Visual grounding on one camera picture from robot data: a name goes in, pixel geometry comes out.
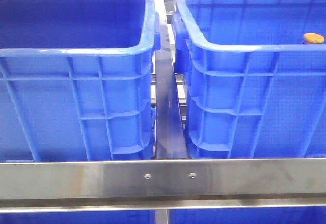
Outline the blue plastic crate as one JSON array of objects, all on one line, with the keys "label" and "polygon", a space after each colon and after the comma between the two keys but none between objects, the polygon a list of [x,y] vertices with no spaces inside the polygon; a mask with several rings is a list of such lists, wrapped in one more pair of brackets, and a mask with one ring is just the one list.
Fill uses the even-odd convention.
[{"label": "blue plastic crate", "polygon": [[176,0],[193,159],[325,156],[325,0]]},{"label": "blue plastic crate", "polygon": [[1,0],[1,162],[153,155],[154,0]]}]

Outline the yellow push button bottom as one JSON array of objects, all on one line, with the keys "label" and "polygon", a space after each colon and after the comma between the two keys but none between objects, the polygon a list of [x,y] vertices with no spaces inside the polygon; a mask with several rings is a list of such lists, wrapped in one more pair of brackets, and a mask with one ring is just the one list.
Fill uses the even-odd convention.
[{"label": "yellow push button bottom", "polygon": [[319,33],[304,33],[303,40],[305,44],[323,44],[325,42],[325,37]]}]

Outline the lower right blue crate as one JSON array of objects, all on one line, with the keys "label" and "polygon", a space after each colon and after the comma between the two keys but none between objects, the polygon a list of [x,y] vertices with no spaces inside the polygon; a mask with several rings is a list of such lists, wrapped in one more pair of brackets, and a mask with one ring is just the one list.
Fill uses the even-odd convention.
[{"label": "lower right blue crate", "polygon": [[325,207],[179,209],[170,223],[325,223]]}]

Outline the steel divider bar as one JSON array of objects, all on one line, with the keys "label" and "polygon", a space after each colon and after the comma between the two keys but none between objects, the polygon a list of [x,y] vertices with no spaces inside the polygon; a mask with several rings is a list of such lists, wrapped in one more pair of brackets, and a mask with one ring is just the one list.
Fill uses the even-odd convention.
[{"label": "steel divider bar", "polygon": [[161,49],[155,52],[156,158],[187,159],[166,13],[159,13]]}]

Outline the left blue plastic crate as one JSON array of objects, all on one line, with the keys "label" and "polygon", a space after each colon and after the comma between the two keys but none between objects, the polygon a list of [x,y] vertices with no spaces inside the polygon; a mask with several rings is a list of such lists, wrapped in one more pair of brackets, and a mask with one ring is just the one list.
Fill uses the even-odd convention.
[{"label": "left blue plastic crate", "polygon": [[153,155],[154,0],[1,0],[1,162]]}]

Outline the right blue plastic crate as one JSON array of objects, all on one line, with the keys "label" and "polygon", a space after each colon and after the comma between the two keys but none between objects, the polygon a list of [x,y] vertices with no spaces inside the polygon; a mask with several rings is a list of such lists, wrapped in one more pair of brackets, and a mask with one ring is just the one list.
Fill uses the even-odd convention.
[{"label": "right blue plastic crate", "polygon": [[176,0],[193,159],[325,156],[325,0]]}]

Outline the lower left blue crate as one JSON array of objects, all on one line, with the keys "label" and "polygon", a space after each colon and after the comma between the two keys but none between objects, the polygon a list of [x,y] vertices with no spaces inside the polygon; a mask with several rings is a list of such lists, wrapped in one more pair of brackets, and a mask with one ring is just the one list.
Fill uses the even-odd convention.
[{"label": "lower left blue crate", "polygon": [[155,223],[153,210],[2,213],[1,223]]}]

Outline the stainless steel front rail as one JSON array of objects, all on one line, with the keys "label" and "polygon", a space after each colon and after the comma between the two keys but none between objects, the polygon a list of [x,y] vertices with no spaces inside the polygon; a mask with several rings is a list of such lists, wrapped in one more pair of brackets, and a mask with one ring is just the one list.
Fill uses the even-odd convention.
[{"label": "stainless steel front rail", "polygon": [[1,212],[325,205],[325,159],[1,164]]}]

